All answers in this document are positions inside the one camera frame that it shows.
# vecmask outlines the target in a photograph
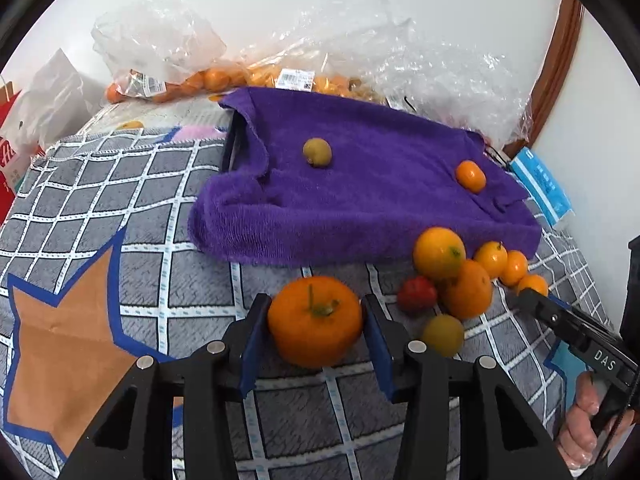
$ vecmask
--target blue gripper pad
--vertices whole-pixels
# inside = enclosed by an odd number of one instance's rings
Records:
[[[369,348],[369,357],[373,363],[373,369],[376,373],[380,390],[386,395],[389,401],[392,401],[396,392],[396,386],[393,382],[393,361],[386,347],[382,330],[380,330],[380,326],[378,325],[378,320],[370,311],[368,305],[366,309],[364,338]]]
[[[258,364],[260,359],[260,350],[262,349],[262,341],[265,332],[265,320],[267,318],[268,308],[263,308],[260,316],[255,321],[254,329],[249,336],[242,353],[242,371],[240,374],[240,394],[244,399],[246,394],[255,388],[255,378],[258,375]]]

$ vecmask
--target black cable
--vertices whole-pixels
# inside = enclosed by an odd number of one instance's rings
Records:
[[[602,448],[600,448],[600,452],[598,453],[598,457],[596,459],[596,462],[594,462],[594,464],[600,463],[600,461],[603,460],[604,457],[606,456],[607,448],[611,443],[611,439],[613,438],[613,436],[616,434],[616,431],[620,427],[620,424],[622,423],[622,418],[625,416],[626,409],[631,405],[631,401],[633,400],[636,393],[638,392],[639,384],[640,384],[640,366],[638,367],[638,369],[636,369],[634,380],[631,383],[631,389],[629,390],[629,394],[626,397],[626,403],[622,407],[622,409],[620,409],[620,411],[618,412],[618,416],[616,417],[616,420],[613,423],[613,426],[611,427],[611,431],[609,431],[609,434],[607,435]]]

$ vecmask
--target red fruit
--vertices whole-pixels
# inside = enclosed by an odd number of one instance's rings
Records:
[[[398,307],[405,314],[419,314],[438,302],[435,286],[424,276],[405,280],[398,291]]]

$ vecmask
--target finger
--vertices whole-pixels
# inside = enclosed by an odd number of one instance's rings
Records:
[[[582,372],[575,381],[575,403],[591,416],[598,413],[600,399],[591,372]]]
[[[589,414],[574,404],[566,412],[564,421],[575,443],[585,452],[593,451],[598,439],[591,429]]]
[[[569,469],[580,469],[580,465],[573,458],[567,455],[567,453],[564,452],[564,449],[562,449],[562,446],[560,444],[558,444],[557,447],[562,460],[564,460],[564,463]]]
[[[591,453],[576,444],[568,428],[564,428],[564,431],[560,431],[558,434],[558,441],[566,455],[579,466],[585,466],[591,461]]]
[[[623,415],[622,421],[620,422],[620,425],[616,430],[616,434],[611,439],[611,443],[609,444],[609,447],[607,447],[607,450],[610,450],[612,447],[614,447],[618,443],[622,435],[624,435],[626,430],[628,430],[629,427],[633,424],[635,415],[636,413],[634,412],[634,410],[626,410],[625,415]],[[611,428],[613,427],[615,420],[616,418],[614,417],[607,424],[607,428],[606,428],[607,433],[611,431]]]

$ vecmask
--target plastic bag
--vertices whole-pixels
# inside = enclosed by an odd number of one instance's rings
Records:
[[[174,101],[182,97],[193,97],[201,92],[223,94],[234,88],[245,86],[249,77],[243,65],[219,59],[207,70],[196,72],[179,85],[155,82],[158,92],[148,90],[149,77],[131,70],[126,80],[114,82],[106,90],[105,98],[111,104],[125,101],[129,97],[148,99],[156,104]]]
[[[21,154],[33,155],[62,137],[75,134],[98,110],[88,86],[62,50],[38,70],[20,94],[0,137]]]
[[[313,72],[311,91],[383,103],[384,96],[362,79],[360,69],[372,39],[389,27],[396,26],[388,0],[329,0],[303,13],[291,30],[274,33],[267,46],[242,51],[247,84],[274,88],[283,69],[301,70]]]
[[[251,85],[277,86],[284,68],[305,70],[314,91],[389,104],[406,97],[418,114],[482,133],[496,148],[526,138],[529,91],[504,57],[425,41],[416,28],[395,23],[388,0],[330,0],[241,57]]]
[[[407,44],[372,77],[404,94],[419,115],[483,134],[492,146],[526,139],[529,91],[518,88],[504,56],[425,41],[407,24]]]
[[[211,24],[183,0],[141,0],[95,22],[94,50],[130,97],[167,93],[209,69],[226,50]]]

